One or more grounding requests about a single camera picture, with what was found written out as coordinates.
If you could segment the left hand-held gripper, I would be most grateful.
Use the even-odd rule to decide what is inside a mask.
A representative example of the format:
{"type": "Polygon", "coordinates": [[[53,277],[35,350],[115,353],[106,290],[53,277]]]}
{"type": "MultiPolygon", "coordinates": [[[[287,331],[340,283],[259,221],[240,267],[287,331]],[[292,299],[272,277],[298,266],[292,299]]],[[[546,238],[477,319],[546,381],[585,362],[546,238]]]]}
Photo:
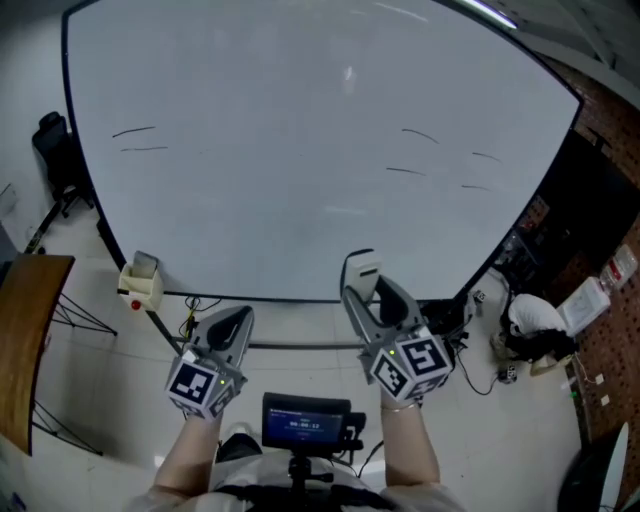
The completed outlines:
{"type": "Polygon", "coordinates": [[[226,319],[216,312],[196,326],[191,342],[171,365],[165,393],[189,416],[218,418],[247,382],[241,371],[254,327],[254,311],[239,306],[226,319]]]}

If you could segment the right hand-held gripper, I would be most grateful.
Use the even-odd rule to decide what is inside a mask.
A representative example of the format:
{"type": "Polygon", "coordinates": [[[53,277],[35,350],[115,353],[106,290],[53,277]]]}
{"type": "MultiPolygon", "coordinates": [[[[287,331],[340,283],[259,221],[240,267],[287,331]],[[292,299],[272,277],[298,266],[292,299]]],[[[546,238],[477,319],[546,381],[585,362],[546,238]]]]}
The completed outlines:
{"type": "Polygon", "coordinates": [[[377,323],[369,306],[351,286],[342,304],[362,341],[359,356],[365,378],[397,402],[414,402],[441,386],[453,370],[441,339],[423,323],[416,300],[392,279],[381,275],[377,323]]]}

